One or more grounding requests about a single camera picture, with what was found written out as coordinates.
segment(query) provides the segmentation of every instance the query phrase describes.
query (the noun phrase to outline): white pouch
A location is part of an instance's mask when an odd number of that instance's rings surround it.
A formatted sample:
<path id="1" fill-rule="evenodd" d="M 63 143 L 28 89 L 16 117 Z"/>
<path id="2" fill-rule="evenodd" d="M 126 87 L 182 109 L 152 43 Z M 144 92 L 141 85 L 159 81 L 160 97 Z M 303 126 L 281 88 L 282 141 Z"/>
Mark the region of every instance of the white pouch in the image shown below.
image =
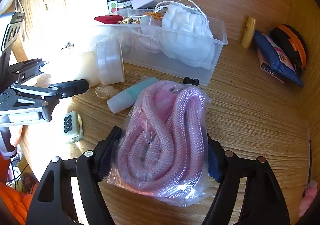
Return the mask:
<path id="1" fill-rule="evenodd" d="M 181 1 L 160 2 L 154 12 L 167 8 L 168 10 L 162 19 L 162 27 L 191 34 L 163 31 L 160 39 L 161 50 L 169 58 L 175 58 L 187 65 L 209 70 L 214 57 L 214 46 L 199 38 L 200 36 L 213 38 L 207 16 L 193 1 L 187 0 L 195 7 L 186 6 Z M 159 7 L 164 3 L 169 3 L 169 5 Z"/>

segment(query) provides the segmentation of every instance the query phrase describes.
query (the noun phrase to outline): small white box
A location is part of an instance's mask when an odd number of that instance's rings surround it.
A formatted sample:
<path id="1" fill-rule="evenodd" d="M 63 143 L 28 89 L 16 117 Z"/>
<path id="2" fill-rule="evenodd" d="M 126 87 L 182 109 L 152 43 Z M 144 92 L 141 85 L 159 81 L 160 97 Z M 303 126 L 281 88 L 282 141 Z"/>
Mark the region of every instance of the small white box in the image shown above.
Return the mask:
<path id="1" fill-rule="evenodd" d="M 149 8 L 154 9 L 162 0 L 132 0 L 131 5 L 133 9 Z"/>

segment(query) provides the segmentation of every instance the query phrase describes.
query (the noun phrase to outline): pink plush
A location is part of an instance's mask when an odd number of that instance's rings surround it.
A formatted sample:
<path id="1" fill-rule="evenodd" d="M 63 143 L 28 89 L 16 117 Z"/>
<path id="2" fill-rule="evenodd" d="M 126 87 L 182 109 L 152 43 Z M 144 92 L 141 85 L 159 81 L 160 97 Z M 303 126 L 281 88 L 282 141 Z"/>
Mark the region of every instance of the pink plush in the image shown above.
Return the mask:
<path id="1" fill-rule="evenodd" d="M 299 210 L 300 210 L 299 217 L 302 217 L 302 215 L 307 211 L 312 201 L 316 197 L 318 192 L 317 186 L 318 186 L 318 183 L 315 181 L 310 181 L 310 183 L 308 184 L 308 187 L 305 192 L 305 196 L 302 198 L 299 206 Z"/>

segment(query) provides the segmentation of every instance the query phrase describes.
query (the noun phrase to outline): silver bolt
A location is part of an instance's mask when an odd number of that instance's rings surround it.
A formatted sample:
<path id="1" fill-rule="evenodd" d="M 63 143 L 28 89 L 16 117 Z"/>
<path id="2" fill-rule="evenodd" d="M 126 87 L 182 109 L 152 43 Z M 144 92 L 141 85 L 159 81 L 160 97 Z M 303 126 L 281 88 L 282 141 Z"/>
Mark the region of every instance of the silver bolt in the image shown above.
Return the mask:
<path id="1" fill-rule="evenodd" d="M 56 163 L 56 162 L 58 162 L 60 160 L 60 157 L 58 157 L 58 156 L 55 156 L 54 158 L 52 158 L 52 162 L 53 163 Z"/>
<path id="2" fill-rule="evenodd" d="M 225 151 L 224 154 L 227 157 L 233 157 L 233 155 L 234 155 L 234 153 L 232 151 L 230 151 L 230 150 Z"/>
<path id="3" fill-rule="evenodd" d="M 92 155 L 93 155 L 93 152 L 92 152 L 91 150 L 86 151 L 86 152 L 84 153 L 84 156 L 86 156 L 86 157 L 90 157 L 90 156 L 92 156 Z"/>
<path id="4" fill-rule="evenodd" d="M 263 156 L 258 156 L 258 160 L 260 163 L 265 163 L 267 161 Z"/>

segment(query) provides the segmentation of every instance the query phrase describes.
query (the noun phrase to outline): transparent storage box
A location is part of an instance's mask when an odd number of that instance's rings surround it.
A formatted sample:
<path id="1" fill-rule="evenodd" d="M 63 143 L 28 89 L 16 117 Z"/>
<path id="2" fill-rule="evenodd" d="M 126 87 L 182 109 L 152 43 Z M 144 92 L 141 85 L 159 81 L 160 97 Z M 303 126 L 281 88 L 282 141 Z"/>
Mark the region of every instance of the transparent storage box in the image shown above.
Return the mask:
<path id="1" fill-rule="evenodd" d="M 113 14 L 123 17 L 143 15 L 152 12 L 149 9 L 124 9 Z M 93 46 L 104 38 L 117 38 L 120 41 L 123 61 L 177 77 L 197 78 L 207 86 L 216 67 L 223 45 L 228 44 L 224 22 L 210 18 L 213 38 L 204 37 L 186 31 L 163 28 L 162 22 L 151 17 L 141 18 L 141 24 L 115 24 L 94 26 L 85 35 L 78 35 L 79 42 Z M 198 56 L 202 50 L 204 67 L 193 67 L 188 61 L 174 58 L 174 51 L 183 49 L 186 53 Z"/>

